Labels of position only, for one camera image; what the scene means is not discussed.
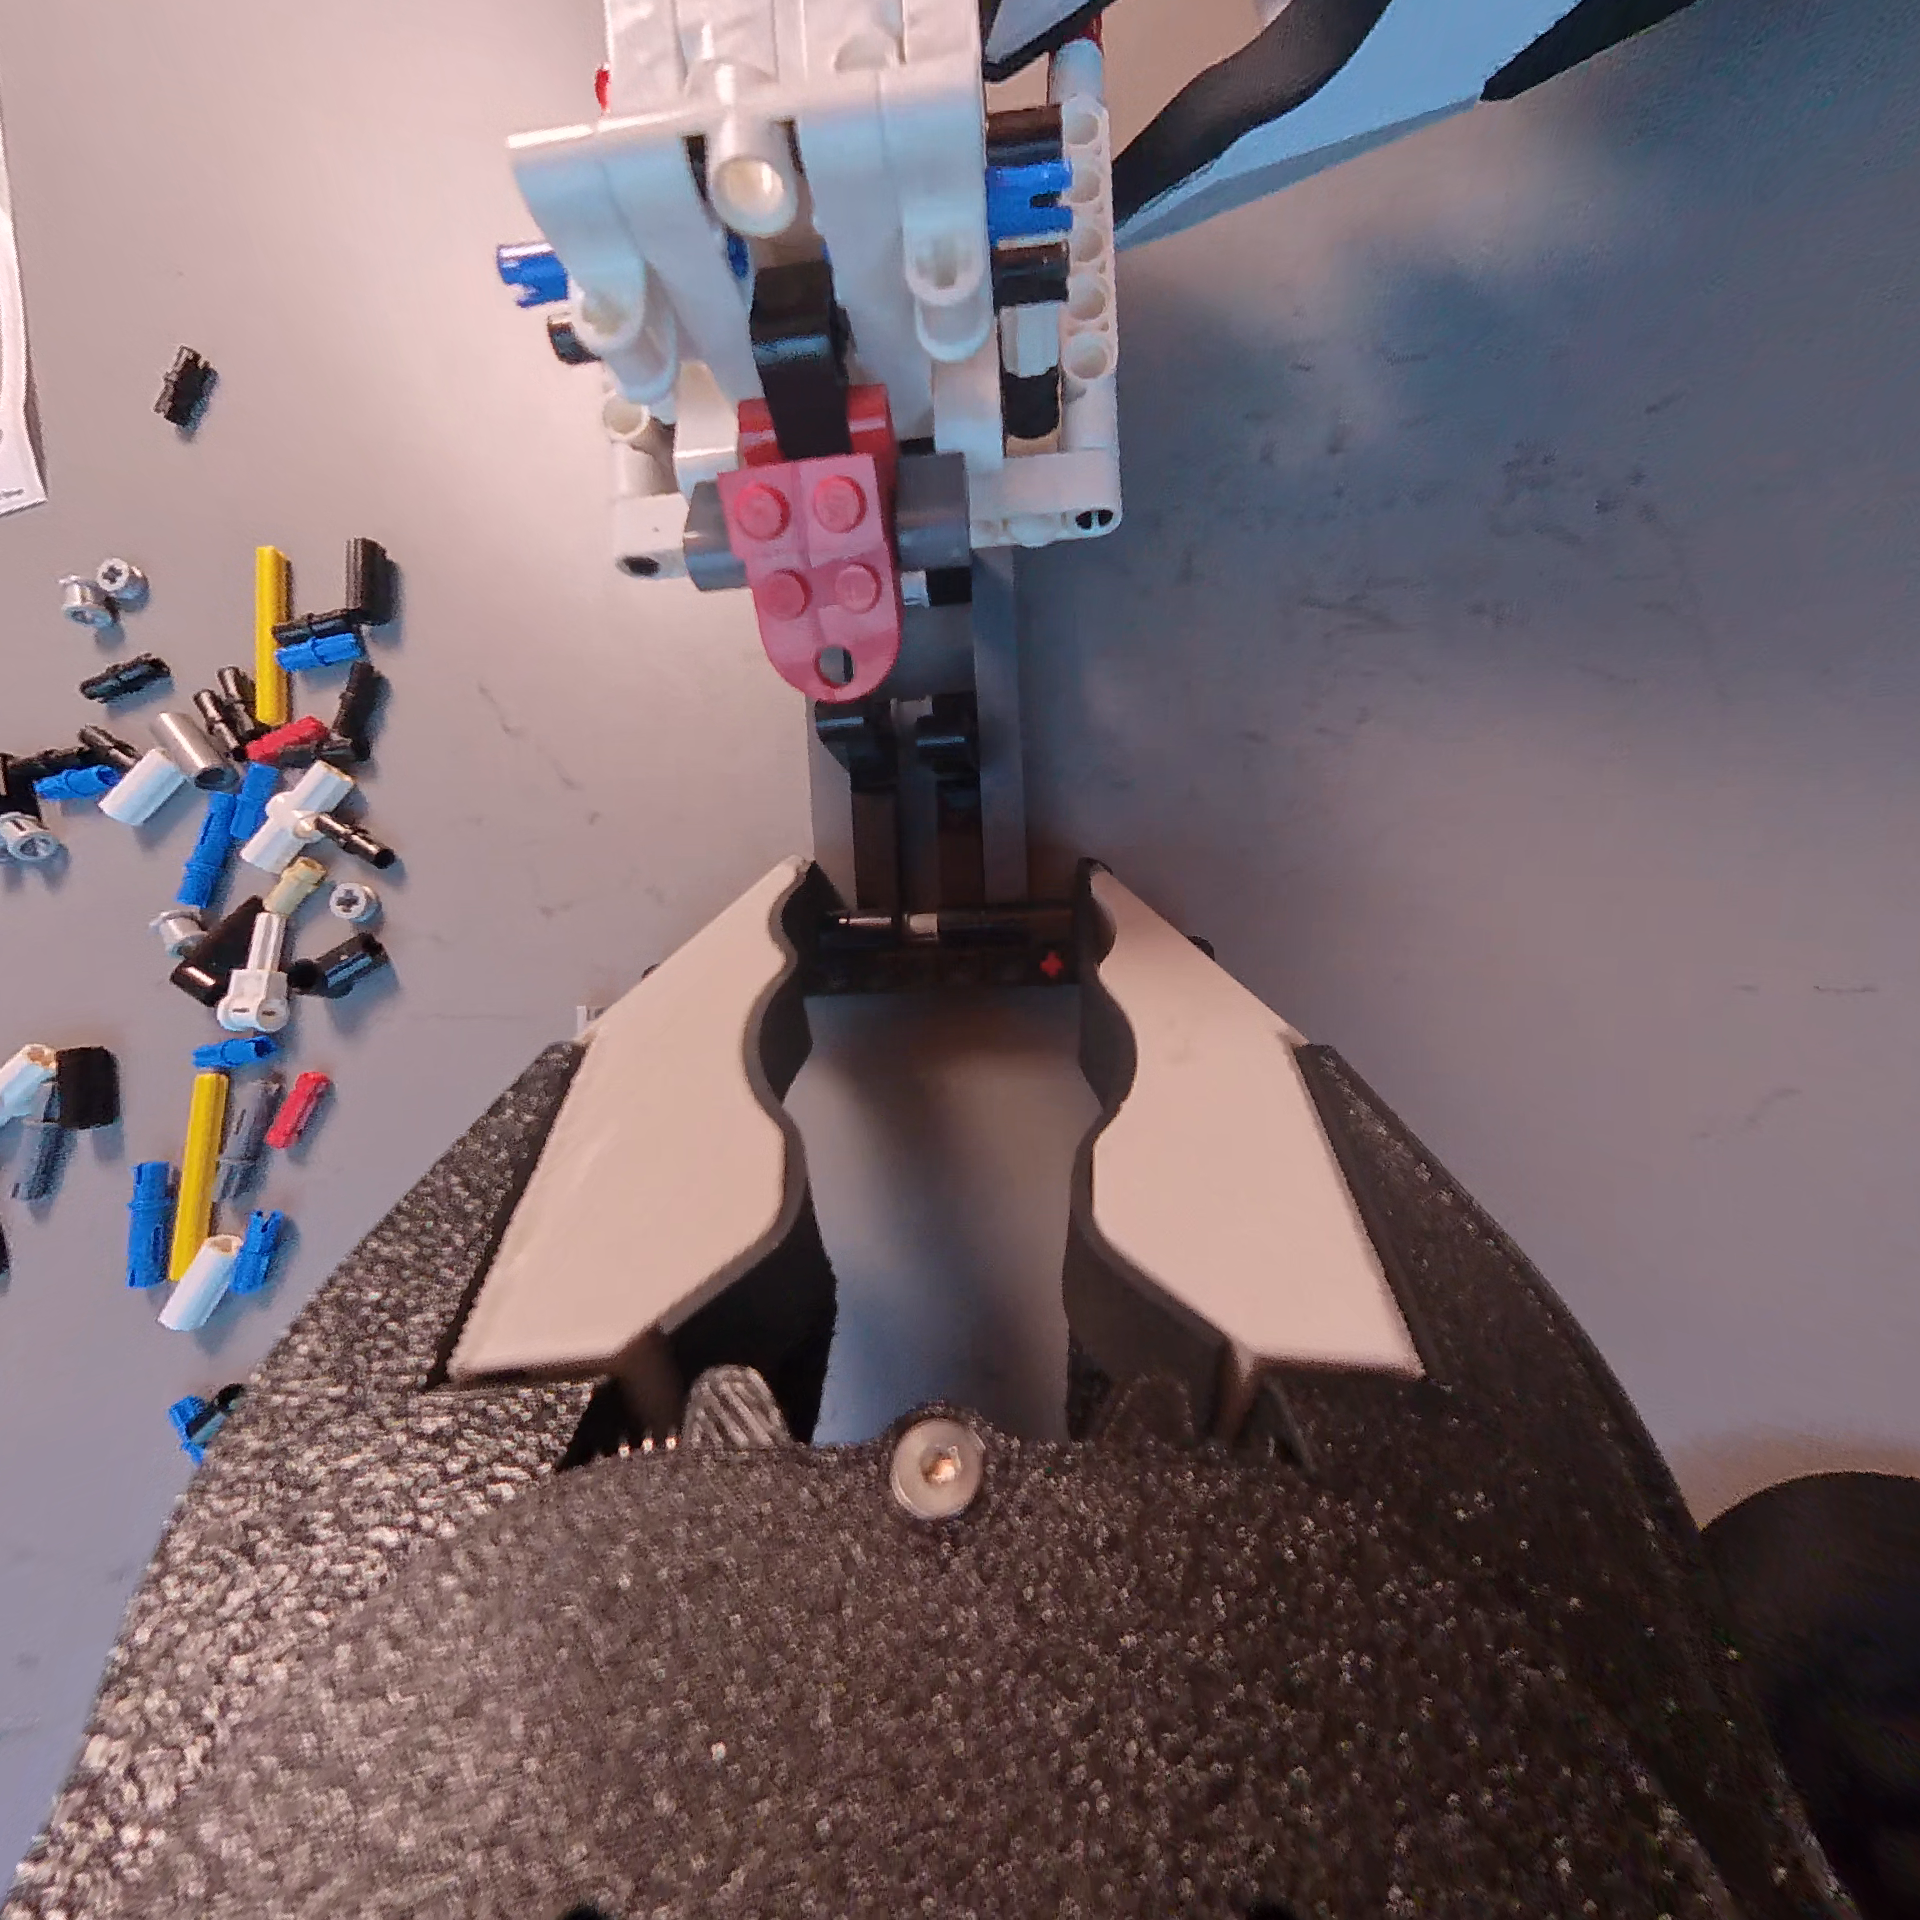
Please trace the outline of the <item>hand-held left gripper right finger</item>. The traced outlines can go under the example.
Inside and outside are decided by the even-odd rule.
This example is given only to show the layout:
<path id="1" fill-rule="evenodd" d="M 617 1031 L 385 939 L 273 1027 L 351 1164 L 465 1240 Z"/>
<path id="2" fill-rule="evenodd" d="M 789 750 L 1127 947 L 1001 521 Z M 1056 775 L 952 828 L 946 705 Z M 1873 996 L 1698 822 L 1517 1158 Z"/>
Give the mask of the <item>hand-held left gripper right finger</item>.
<path id="1" fill-rule="evenodd" d="M 1106 1377 L 1425 1371 L 1308 1087 L 1305 1038 L 1111 871 L 1075 895 L 1072 1337 Z"/>

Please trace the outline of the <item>sticker sheet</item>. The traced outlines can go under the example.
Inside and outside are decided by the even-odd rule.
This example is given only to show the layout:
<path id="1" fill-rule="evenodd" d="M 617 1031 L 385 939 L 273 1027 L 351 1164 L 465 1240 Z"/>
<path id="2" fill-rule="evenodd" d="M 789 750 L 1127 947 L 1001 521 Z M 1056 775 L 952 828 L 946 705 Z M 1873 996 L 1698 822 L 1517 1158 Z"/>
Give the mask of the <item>sticker sheet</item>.
<path id="1" fill-rule="evenodd" d="M 28 316 L 16 257 L 10 161 L 0 162 L 0 298 L 3 298 L 3 514 L 24 513 L 47 498 L 42 460 L 29 424 Z"/>

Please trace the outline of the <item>pile of small brick pieces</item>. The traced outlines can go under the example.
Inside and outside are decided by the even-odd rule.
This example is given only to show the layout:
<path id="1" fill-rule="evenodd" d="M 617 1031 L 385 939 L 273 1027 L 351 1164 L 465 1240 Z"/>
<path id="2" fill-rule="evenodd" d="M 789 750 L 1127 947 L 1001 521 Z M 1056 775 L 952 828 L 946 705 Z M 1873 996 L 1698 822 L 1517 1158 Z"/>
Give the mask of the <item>pile of small brick pieces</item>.
<path id="1" fill-rule="evenodd" d="M 181 801 L 199 828 L 177 895 L 152 924 L 169 984 L 212 1016 L 192 1048 L 183 1145 L 130 1172 L 125 1283 L 161 1298 L 161 1328 L 199 1332 L 257 1297 L 291 1240 L 257 1186 L 332 1100 L 324 1070 L 280 1067 L 296 1016 L 344 1002 L 391 956 L 371 883 L 399 859 L 352 814 L 387 681 L 368 638 L 395 615 L 389 551 L 355 537 L 344 603 L 292 607 L 292 566 L 257 551 L 253 664 L 227 666 L 187 706 L 152 715 L 152 746 L 87 724 L 69 748 L 4 758 L 4 866 L 65 857 L 57 814 L 149 828 Z"/>

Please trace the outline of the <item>brick-built truck model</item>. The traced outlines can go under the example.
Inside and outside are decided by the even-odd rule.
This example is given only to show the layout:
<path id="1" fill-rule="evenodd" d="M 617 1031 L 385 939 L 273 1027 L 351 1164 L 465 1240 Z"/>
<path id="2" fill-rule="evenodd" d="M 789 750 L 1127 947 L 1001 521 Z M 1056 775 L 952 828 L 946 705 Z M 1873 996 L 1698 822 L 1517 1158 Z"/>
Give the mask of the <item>brick-built truck model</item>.
<path id="1" fill-rule="evenodd" d="M 818 742 L 821 993 L 1059 986 L 1015 555 L 1120 521 L 1093 30 L 995 111 L 992 7 L 607 4 L 599 111 L 517 136 L 498 273 L 603 377 L 613 563 L 752 608 Z"/>

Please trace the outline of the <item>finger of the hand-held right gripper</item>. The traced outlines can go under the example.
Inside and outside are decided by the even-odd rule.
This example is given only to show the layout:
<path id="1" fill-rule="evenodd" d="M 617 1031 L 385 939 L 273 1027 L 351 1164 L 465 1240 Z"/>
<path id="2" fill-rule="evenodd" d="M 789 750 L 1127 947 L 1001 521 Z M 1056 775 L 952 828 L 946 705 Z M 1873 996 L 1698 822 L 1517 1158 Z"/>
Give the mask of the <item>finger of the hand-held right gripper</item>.
<path id="1" fill-rule="evenodd" d="M 985 66 L 1027 66 L 1097 22 L 1106 2 L 988 2 Z"/>
<path id="2" fill-rule="evenodd" d="M 1295 2 L 1114 162 L 1120 249 L 1178 234 L 1634 36 L 1679 2 Z"/>

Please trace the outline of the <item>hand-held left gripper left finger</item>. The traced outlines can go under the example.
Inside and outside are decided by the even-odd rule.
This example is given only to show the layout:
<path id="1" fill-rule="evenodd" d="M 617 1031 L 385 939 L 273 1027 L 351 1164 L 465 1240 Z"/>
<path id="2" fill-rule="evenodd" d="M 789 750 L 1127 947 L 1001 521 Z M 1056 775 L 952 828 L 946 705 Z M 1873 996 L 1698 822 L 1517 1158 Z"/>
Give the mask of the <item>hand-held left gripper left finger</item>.
<path id="1" fill-rule="evenodd" d="M 792 1241 L 810 1183 L 784 1095 L 826 908 L 816 865 L 778 863 L 589 1027 L 453 1383 L 603 1377 Z"/>

